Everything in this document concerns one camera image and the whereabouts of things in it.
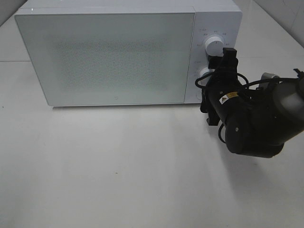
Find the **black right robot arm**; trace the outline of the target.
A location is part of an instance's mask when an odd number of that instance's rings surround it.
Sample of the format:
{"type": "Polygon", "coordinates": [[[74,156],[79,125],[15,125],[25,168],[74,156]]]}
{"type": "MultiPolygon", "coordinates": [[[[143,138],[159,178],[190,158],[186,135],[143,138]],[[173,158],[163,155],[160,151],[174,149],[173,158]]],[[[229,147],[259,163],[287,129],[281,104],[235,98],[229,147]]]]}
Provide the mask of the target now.
{"type": "Polygon", "coordinates": [[[218,126],[218,137],[234,154],[271,158],[304,130],[304,73],[295,78],[264,73],[241,84],[237,51],[223,48],[208,57],[208,71],[195,81],[201,89],[200,111],[218,126]]]}

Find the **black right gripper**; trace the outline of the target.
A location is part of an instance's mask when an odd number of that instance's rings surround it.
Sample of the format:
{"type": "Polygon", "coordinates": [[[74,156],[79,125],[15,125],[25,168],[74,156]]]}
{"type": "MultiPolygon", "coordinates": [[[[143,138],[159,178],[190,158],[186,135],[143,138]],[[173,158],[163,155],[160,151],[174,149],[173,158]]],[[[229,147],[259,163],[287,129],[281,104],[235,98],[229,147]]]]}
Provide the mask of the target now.
{"type": "Polygon", "coordinates": [[[208,115],[209,126],[217,126],[222,122],[225,126],[245,125],[245,102],[238,95],[242,86],[238,80],[237,50],[223,48],[223,56],[208,56],[208,69],[214,70],[199,81],[210,77],[206,85],[200,85],[202,102],[200,110],[208,115]]]}

